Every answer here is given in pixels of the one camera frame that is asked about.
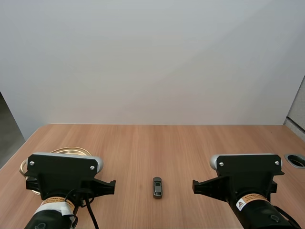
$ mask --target motor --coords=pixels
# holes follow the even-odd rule
[[[103,161],[97,156],[32,154],[24,174],[26,189],[40,192],[43,202],[25,229],[75,228],[79,207],[87,207],[98,229],[90,204],[115,190],[115,180],[106,183],[94,178],[102,167]]]
[[[218,177],[199,183],[193,191],[227,202],[245,229],[299,229],[297,222],[270,203],[276,193],[276,175],[283,175],[275,154],[214,155],[211,167]]]

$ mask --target wooden table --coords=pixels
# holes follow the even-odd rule
[[[284,176],[274,178],[271,203],[305,228],[305,169],[284,154],[305,154],[305,143],[286,126],[46,125],[39,128],[0,170],[0,228],[24,228],[41,198],[25,189],[20,163],[34,152],[77,146],[104,160],[96,176],[116,180],[115,195],[95,199],[100,228],[241,228],[229,205],[195,195],[192,180],[216,177],[214,154],[276,153]],[[153,177],[163,179],[163,198],[152,195]],[[86,208],[77,228],[92,229]]]

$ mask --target white background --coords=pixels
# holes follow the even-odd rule
[[[47,123],[281,125],[305,74],[301,0],[2,0],[0,91]]]

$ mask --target black bracket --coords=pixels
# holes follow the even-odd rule
[[[69,191],[78,188],[90,189],[95,197],[114,194],[115,180],[107,183],[94,178],[97,167],[94,158],[33,154],[28,158],[26,188],[40,192],[41,199],[55,194],[65,197]]]
[[[273,177],[284,174],[280,162],[280,156],[274,154],[218,156],[216,163],[222,164],[216,170],[218,177],[204,182],[193,180],[193,191],[225,202],[237,201],[249,192],[270,201],[270,194],[277,189]]]

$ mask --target warning label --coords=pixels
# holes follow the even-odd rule
[[[241,211],[244,208],[244,206],[246,206],[247,203],[250,203],[251,201],[254,201],[254,200],[267,201],[267,199],[265,197],[263,197],[262,195],[253,193],[253,194],[245,195],[242,198],[240,198],[237,201],[236,206],[237,206],[238,210]]]
[[[58,202],[64,202],[64,201],[65,201],[65,198],[63,198],[63,197],[50,197],[50,198],[45,199],[43,201],[43,203],[41,204],[41,206],[44,205],[44,204],[58,203]],[[69,205],[69,207],[71,208],[71,211],[73,212],[75,206],[69,200],[66,200],[66,202]]]

